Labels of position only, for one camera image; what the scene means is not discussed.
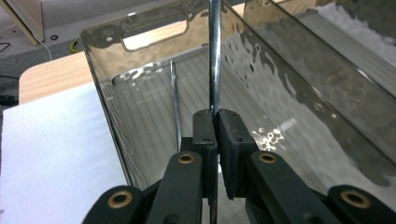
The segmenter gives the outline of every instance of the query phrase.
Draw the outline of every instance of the metal rod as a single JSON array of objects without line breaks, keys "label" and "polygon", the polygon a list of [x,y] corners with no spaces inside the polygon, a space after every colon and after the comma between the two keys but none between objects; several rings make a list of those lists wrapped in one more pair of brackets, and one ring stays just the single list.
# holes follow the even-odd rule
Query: metal rod
[{"label": "metal rod", "polygon": [[172,94],[174,101],[175,110],[175,126],[176,126],[176,137],[177,137],[177,152],[180,152],[181,145],[181,128],[180,128],[180,111],[178,108],[178,94],[177,94],[177,77],[175,72],[175,62],[171,61],[171,82],[172,82]]},{"label": "metal rod", "polygon": [[209,0],[209,110],[212,118],[220,103],[221,0]]}]

